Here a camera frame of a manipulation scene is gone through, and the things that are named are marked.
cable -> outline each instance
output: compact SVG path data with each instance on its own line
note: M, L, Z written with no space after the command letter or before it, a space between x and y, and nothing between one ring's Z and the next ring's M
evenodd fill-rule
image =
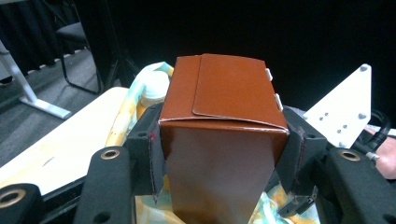
M391 122L388 116L379 112L378 110L372 110L371 115L372 118L379 120L381 123L381 128L370 138L369 141L367 141L367 143L363 144L361 141L357 140L352 147L370 159L377 160L378 157L375 152L387 139L389 130L391 128Z
M381 128L364 145L366 145L373 152L375 152L385 142L385 140L387 140L388 133L391 128L391 122L388 116L379 112L378 110L372 110L372 117L379 119L379 121L381 122Z

screw hole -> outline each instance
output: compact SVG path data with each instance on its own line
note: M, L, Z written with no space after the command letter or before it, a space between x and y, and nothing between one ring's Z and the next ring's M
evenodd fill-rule
M9 207L19 202L26 194L24 189L12 189L0 195L0 208Z
M351 151L346 151L346 150L340 150L339 154L344 158L347 159L349 161L359 161L361 159L361 157Z
M103 160L112 160L120 155L120 152L116 149L110 149L102 153L100 156Z
M93 218L93 224L105 223L110 219L109 212L101 212Z

wooden table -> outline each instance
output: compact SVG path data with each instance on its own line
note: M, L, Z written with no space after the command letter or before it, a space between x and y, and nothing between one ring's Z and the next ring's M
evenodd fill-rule
M91 156L105 146L127 92L120 87L106 91L4 165L0 188L32 183L45 195L86 175Z

dark floor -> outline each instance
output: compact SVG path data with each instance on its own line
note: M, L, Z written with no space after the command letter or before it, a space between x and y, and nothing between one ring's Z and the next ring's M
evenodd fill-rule
M89 51L79 51L66 57L65 62L71 80L97 89L95 66ZM98 97L68 85L60 61L30 73L26 79L37 98L73 113ZM64 122L21 103L21 96L21 87L16 81L0 88L0 167Z

brown cardboard box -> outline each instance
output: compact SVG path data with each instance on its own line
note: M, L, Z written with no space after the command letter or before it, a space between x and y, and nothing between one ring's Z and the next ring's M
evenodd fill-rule
M160 116L174 212L186 223L248 223L288 130L263 61L177 59Z

